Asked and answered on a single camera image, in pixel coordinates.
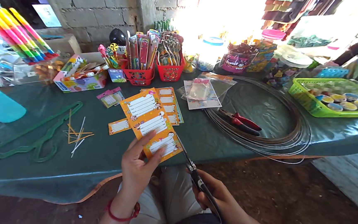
person's left hand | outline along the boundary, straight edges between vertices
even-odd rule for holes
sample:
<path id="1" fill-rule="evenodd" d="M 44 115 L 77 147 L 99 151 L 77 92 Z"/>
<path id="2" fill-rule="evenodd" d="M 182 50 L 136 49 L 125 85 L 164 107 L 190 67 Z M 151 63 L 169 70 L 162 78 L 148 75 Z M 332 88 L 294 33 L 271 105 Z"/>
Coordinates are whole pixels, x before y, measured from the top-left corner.
<path id="1" fill-rule="evenodd" d="M 153 157 L 146 163 L 140 160 L 143 146 L 146 145 L 154 136 L 153 130 L 141 138 L 139 141 L 134 139 L 127 151 L 122 156 L 122 188 L 134 195 L 141 195 L 150 181 L 153 171 L 156 169 L 164 154 L 165 148 L 157 150 Z"/>

black egg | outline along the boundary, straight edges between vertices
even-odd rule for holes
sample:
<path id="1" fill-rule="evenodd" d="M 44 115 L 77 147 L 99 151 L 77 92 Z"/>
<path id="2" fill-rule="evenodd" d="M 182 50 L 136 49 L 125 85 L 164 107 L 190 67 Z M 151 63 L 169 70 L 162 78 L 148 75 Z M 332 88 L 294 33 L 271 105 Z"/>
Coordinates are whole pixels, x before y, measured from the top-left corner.
<path id="1" fill-rule="evenodd" d="M 110 33 L 110 42 L 116 43 L 118 46 L 125 46 L 125 34 L 118 28 L 114 28 Z"/>

colorful pencil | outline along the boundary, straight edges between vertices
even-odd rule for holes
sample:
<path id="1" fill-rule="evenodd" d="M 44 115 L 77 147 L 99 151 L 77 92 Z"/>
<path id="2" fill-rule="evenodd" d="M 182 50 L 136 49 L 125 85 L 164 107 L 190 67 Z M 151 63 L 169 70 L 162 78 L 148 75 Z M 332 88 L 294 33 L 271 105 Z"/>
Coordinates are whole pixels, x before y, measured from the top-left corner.
<path id="1" fill-rule="evenodd" d="M 31 60 L 26 56 L 22 49 L 10 38 L 10 36 L 0 28 L 0 36 L 3 40 L 17 53 L 17 55 L 23 59 L 24 62 L 30 63 Z"/>
<path id="2" fill-rule="evenodd" d="M 38 33 L 30 26 L 30 24 L 14 9 L 9 8 L 9 10 L 13 13 L 16 19 L 27 29 L 29 33 L 44 47 L 48 50 L 49 53 L 54 54 L 53 50 L 49 47 L 49 45 L 38 35 Z"/>
<path id="3" fill-rule="evenodd" d="M 35 58 L 34 54 L 24 45 L 24 43 L 18 38 L 18 36 L 13 33 L 9 26 L 0 18 L 0 28 L 3 29 L 12 40 L 24 51 L 24 53 L 30 58 L 33 62 L 39 62 L 38 59 Z"/>
<path id="4" fill-rule="evenodd" d="M 38 47 L 38 45 L 33 41 L 33 39 L 27 34 L 26 30 L 22 27 L 22 25 L 12 16 L 12 14 L 6 9 L 2 8 L 2 11 L 7 15 L 10 20 L 16 25 L 16 27 L 24 34 L 24 36 L 29 40 L 30 44 L 37 50 L 37 52 L 41 55 L 42 58 L 46 59 L 46 55 L 42 52 L 42 50 Z"/>
<path id="5" fill-rule="evenodd" d="M 13 21 L 0 9 L 0 19 L 2 19 L 10 30 L 17 35 L 17 37 L 23 42 L 24 45 L 31 51 L 31 53 L 39 61 L 44 60 L 44 58 L 38 53 L 35 47 L 30 43 L 30 41 L 25 37 L 24 33 L 20 31 L 19 28 L 13 23 Z"/>

green plastic basket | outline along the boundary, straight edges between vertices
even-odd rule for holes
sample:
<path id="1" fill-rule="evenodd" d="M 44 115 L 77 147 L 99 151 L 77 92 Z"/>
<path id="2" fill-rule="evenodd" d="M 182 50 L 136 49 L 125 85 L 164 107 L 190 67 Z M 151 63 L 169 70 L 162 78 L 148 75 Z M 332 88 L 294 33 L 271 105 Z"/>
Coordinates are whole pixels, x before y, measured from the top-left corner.
<path id="1" fill-rule="evenodd" d="M 333 111 L 326 107 L 325 104 L 320 102 L 316 97 L 309 93 L 301 83 L 327 83 L 327 82 L 339 82 L 346 81 L 346 85 L 353 85 L 358 87 L 354 82 L 347 79 L 304 79 L 304 78 L 295 78 L 293 79 L 293 84 L 289 89 L 289 94 L 291 94 L 312 116 L 318 118 L 358 118 L 358 111 Z"/>

cinder block wall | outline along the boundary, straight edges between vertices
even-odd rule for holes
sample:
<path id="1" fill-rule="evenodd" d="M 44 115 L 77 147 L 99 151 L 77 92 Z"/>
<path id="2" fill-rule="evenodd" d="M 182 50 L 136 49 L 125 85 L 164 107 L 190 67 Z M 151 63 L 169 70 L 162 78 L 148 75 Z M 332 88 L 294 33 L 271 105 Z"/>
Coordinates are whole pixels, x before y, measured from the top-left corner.
<path id="1" fill-rule="evenodd" d="M 186 16 L 189 21 L 194 19 L 194 16 L 186 13 L 188 9 L 198 6 L 198 0 L 154 0 L 156 5 L 156 20 L 178 18 Z"/>
<path id="2" fill-rule="evenodd" d="M 99 44 L 110 44 L 114 28 L 131 35 L 141 27 L 137 0 L 49 0 L 60 10 L 62 28 L 47 28 L 40 33 L 72 33 L 83 52 L 97 51 Z"/>

